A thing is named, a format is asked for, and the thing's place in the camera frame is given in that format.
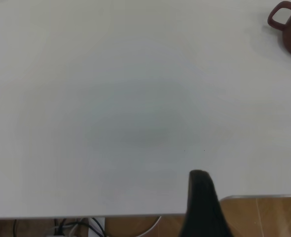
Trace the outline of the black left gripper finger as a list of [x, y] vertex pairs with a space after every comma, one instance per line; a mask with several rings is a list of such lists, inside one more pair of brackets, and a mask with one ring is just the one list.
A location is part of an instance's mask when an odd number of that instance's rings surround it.
[[187, 210], [181, 237], [233, 236], [220, 206], [214, 183], [208, 172], [189, 173]]

